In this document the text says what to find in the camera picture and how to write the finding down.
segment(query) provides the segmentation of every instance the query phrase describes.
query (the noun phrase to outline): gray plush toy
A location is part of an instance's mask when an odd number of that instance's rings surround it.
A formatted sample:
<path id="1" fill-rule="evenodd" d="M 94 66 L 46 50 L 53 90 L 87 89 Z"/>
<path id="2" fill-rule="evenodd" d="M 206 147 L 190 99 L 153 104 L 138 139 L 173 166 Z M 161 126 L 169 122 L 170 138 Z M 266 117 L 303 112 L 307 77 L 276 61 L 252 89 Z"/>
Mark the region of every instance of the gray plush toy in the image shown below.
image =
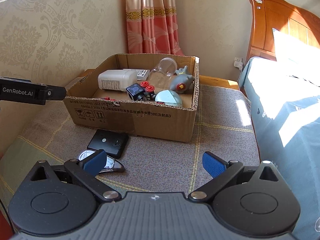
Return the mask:
<path id="1" fill-rule="evenodd" d="M 177 77 L 171 81 L 170 90 L 182 94 L 186 90 L 193 89 L 193 81 L 195 78 L 188 72 L 188 66 L 179 68 L 175 72 Z"/>

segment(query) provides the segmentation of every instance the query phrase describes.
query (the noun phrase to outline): translucent plastic container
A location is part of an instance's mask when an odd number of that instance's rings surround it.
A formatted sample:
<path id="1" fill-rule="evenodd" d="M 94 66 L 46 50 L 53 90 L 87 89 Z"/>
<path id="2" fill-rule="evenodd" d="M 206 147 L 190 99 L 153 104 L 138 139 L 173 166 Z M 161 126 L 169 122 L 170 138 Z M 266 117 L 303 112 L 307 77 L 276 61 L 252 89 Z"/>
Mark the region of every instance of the translucent plastic container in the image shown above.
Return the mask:
<path id="1" fill-rule="evenodd" d="M 170 57 L 160 60 L 159 64 L 150 72 L 149 82 L 158 88 L 167 88 L 170 78 L 177 70 L 177 63 Z"/>
<path id="2" fill-rule="evenodd" d="M 125 89 L 134 83 L 137 83 L 137 72 L 135 70 L 111 69 L 102 72 L 98 76 L 100 89 L 121 90 L 125 92 Z"/>

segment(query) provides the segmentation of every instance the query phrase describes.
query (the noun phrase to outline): corrugated cardboard edge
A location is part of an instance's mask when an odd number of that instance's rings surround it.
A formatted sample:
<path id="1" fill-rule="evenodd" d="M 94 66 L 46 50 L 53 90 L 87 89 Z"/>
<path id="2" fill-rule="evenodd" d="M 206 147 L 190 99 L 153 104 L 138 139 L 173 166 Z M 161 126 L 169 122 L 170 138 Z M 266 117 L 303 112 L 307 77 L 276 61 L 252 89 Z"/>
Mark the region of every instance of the corrugated cardboard edge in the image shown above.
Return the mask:
<path id="1" fill-rule="evenodd" d="M 100 65 L 102 65 L 103 63 L 105 63 L 108 59 L 110 59 L 111 57 L 114 57 L 115 55 L 112 55 L 110 57 L 108 57 L 105 61 L 103 61 Z M 194 91 L 193 91 L 193 95 L 192 95 L 192 106 L 191 108 L 185 108 L 185 107 L 178 107 L 178 106 L 168 106 L 168 105 L 162 105 L 162 104 L 157 104 L 155 102 L 145 102 L 145 101 L 131 101 L 131 100 L 118 100 L 118 101 L 110 101 L 112 102 L 114 105 L 120 105 L 121 102 L 124 103 L 137 103 L 137 104 L 155 104 L 159 107 L 170 107 L 170 108 L 177 108 L 177 109 L 184 109 L 184 110 L 188 110 L 188 111 L 196 111 L 197 107 L 198 107 L 198 97 L 199 97 L 199 58 L 195 57 L 195 69 L 194 69 L 194 78 L 195 78 L 195 84 L 194 84 Z M 82 79 L 80 79 L 79 81 L 77 81 L 75 84 L 73 84 L 73 86 L 71 86 L 68 91 L 73 88 L 76 84 L 78 83 L 82 83 L 88 76 L 90 76 L 96 69 L 92 70 L 89 74 L 87 74 L 85 77 L 83 77 Z M 71 96 L 66 96 L 67 99 L 83 99 L 83 100 L 98 100 L 98 101 L 105 101 L 104 99 L 101 98 L 79 98 L 79 97 L 71 97 Z"/>

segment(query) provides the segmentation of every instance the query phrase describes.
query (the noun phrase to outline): yellow stripe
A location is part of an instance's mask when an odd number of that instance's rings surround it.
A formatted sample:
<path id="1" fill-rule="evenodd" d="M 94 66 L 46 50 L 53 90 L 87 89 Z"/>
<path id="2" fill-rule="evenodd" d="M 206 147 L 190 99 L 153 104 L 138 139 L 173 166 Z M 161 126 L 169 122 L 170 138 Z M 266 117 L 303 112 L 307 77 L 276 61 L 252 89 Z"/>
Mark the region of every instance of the yellow stripe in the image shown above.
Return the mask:
<path id="1" fill-rule="evenodd" d="M 250 132 L 252 133 L 253 130 L 250 129 L 244 129 L 244 128 L 235 128 L 235 127 L 228 127 L 228 126 L 222 126 L 222 125 L 217 125 L 217 124 L 208 124 L 204 122 L 195 122 L 197 125 L 204 125 L 212 128 L 221 128 L 221 129 L 226 129 L 226 130 L 232 130 L 232 131 L 241 131 L 241 132 Z"/>
<path id="2" fill-rule="evenodd" d="M 14 191 L 12 190 L 12 188 L 10 188 L 10 186 L 5 182 L 4 178 L 0 175 L 0 179 L 3 181 L 4 185 L 7 187 L 7 189 L 12 193 L 12 195 L 14 194 Z"/>
<path id="3" fill-rule="evenodd" d="M 21 138 L 22 140 L 24 140 L 26 143 L 32 145 L 34 148 L 38 149 L 39 151 L 44 152 L 45 154 L 47 154 L 49 157 L 53 158 L 54 160 L 56 160 L 57 162 L 60 162 L 61 164 L 64 163 L 64 161 L 62 159 L 60 159 L 59 157 L 53 155 L 51 152 L 48 152 L 47 150 L 41 148 L 40 146 L 36 145 L 35 143 L 29 141 L 28 139 L 24 138 L 23 136 L 19 135 L 18 138 Z"/>
<path id="4" fill-rule="evenodd" d="M 52 153 L 50 153 L 50 152 L 48 152 L 47 150 L 41 148 L 40 146 L 36 145 L 35 143 L 29 141 L 28 139 L 26 139 L 26 138 L 24 138 L 24 137 L 22 137 L 22 136 L 20 136 L 20 135 L 19 135 L 18 137 L 21 138 L 22 140 L 24 140 L 26 143 L 32 145 L 32 146 L 35 147 L 36 149 L 44 152 L 44 153 L 45 153 L 46 155 L 48 155 L 49 157 L 57 160 L 57 161 L 60 162 L 61 164 L 64 163 L 64 161 L 63 161 L 62 159 L 60 159 L 59 157 L 54 156 Z M 106 181 L 106 182 L 112 183 L 113 185 L 118 186 L 118 187 L 121 187 L 121 188 L 123 188 L 123 189 L 137 190 L 137 191 L 148 191 L 148 190 L 145 190 L 145 189 L 142 189 L 142 188 L 134 187 L 134 186 L 131 186 L 131 185 L 126 185 L 126 184 L 121 183 L 121 182 L 108 180 L 108 179 L 105 179 L 105 178 L 103 178 L 102 176 L 99 176 L 99 175 L 98 175 L 97 177 L 98 177 L 98 179 L 101 179 L 101 180 L 104 180 L 104 181 Z"/>
<path id="5" fill-rule="evenodd" d="M 59 132 L 59 131 L 62 129 L 62 126 L 63 126 L 69 119 L 70 119 L 70 115 L 68 114 L 67 119 L 64 120 L 64 121 L 62 122 L 62 124 L 60 125 L 60 127 L 59 127 L 57 130 L 54 131 L 54 133 L 53 133 L 52 136 L 51 136 L 50 141 L 47 143 L 47 145 L 44 147 L 44 149 L 46 149 L 46 148 L 49 146 L 49 144 L 52 143 L 53 138 L 54 138 L 54 136 L 56 135 L 56 133 Z"/>
<path id="6" fill-rule="evenodd" d="M 199 105 L 200 105 L 199 119 L 201 122 L 201 118 L 202 118 L 202 114 L 201 114 L 202 113 L 202 94 L 201 93 L 199 93 Z M 195 188 L 196 173 L 198 170 L 198 161 L 199 161 L 199 155 L 200 155 L 200 142 L 201 142 L 201 127 L 198 128 L 198 135 L 197 135 L 197 139 L 196 139 L 196 154 L 193 159 L 193 168 L 192 168 L 192 172 L 191 172 L 189 193 L 191 193 Z"/>

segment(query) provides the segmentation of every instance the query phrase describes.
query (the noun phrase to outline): black cable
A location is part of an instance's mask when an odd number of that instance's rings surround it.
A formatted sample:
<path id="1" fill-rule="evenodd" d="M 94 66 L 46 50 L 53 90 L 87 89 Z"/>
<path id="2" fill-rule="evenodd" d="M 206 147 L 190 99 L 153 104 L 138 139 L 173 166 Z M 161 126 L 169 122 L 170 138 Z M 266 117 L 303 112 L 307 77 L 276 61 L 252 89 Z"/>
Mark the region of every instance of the black cable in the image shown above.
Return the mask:
<path id="1" fill-rule="evenodd" d="M 13 226 L 12 226 L 12 223 L 11 223 L 11 219 L 10 219 L 10 217 L 9 217 L 9 214 L 7 213 L 7 210 L 6 210 L 5 207 L 4 207 L 4 204 L 3 204 L 2 201 L 1 201 L 1 198 L 0 198 L 0 203 L 1 203 L 1 205 L 2 205 L 2 208 L 4 209 L 4 212 L 5 212 L 6 216 L 7 216 L 7 218 L 8 218 L 8 221 L 9 221 L 9 224 L 10 224 L 10 227 L 11 227 L 11 230 L 12 230 L 12 233 L 15 234 L 15 231 L 14 231 Z"/>

